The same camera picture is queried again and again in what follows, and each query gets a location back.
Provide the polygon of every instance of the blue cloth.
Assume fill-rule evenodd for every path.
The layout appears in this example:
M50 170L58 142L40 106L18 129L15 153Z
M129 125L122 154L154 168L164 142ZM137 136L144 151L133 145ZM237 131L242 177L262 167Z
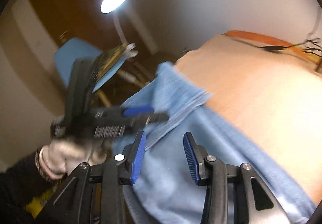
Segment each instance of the blue cloth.
M163 63L157 78L130 97L124 106L148 106L167 111L168 122L148 125L147 145L140 177L124 188L129 210L137 224L200 223L205 187L191 179L183 135L192 132L197 144L223 162L239 166L252 164L271 188L292 223L306 223L315 204L301 187L265 152L203 104L209 99L203 89L190 84L169 63ZM133 143L127 136L114 143L122 152Z

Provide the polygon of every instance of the wooden door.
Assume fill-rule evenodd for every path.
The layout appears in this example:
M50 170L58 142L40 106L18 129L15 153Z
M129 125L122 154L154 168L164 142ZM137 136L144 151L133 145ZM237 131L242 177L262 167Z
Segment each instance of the wooden door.
M101 13L101 2L102 0L30 0L40 21L58 46L77 37L105 50L119 45L120 39L114 27L113 13ZM138 58L146 58L150 53L121 7L118 11L124 34L130 43L136 43Z

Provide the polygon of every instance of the gloved hand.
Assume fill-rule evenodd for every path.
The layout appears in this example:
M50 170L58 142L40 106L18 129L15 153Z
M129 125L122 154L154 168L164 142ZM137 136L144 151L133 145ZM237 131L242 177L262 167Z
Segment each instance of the gloved hand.
M90 165L103 163L106 151L102 142L83 140L76 143L73 138L53 140L39 152L39 165L51 180L69 175L81 162Z

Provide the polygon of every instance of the black cable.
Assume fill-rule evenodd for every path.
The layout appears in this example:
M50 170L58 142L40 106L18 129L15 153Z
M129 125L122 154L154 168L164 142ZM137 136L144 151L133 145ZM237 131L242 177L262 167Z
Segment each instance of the black cable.
M322 53L321 53L321 55L319 55L315 51L321 51L322 52L322 47L319 45L319 43L321 42L321 39L320 38L311 39L311 37L318 31L318 27L319 27L320 22L321 22L321 16L322 16L322 9L321 9L320 6L318 6L318 12L317 12L317 17L315 19L314 27L313 27L312 31L307 34L306 40L304 40L301 43L292 44L290 46L285 46L285 47L284 46L256 46L256 45L254 45L254 44L252 44L250 42L243 41L243 40L240 40L240 39L237 39L237 38L233 38L233 37L229 37L229 38L234 40L234 41L237 41L237 42L240 42L240 43L243 43L243 44L258 48L258 49L264 49L265 51L269 51L269 52L282 51L284 49L292 48L292 47L295 47L295 46L307 45L307 44L310 43L315 47L306 46L305 49L303 49L302 51L305 52L305 53L317 55L317 56L319 56L321 58L319 63L318 63L318 65L317 65L317 67L316 67L316 69L315 69L315 71L317 72L319 70L319 68L321 67L321 65L322 65Z

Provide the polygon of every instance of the chair leg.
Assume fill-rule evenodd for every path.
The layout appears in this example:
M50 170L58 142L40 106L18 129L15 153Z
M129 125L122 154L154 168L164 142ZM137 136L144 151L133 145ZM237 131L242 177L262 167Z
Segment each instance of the chair leg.
M96 94L106 107L112 106L111 102L108 100L105 93L101 89L98 89L96 91Z
M125 81L131 83L131 84L134 84L136 86L138 86L140 89L142 89L143 87L145 87L145 85L139 81L138 79L136 79L136 77L134 75L132 75L131 73L129 72L126 72L122 69L119 69L117 72L116 72L117 75L119 75L122 79L124 79Z

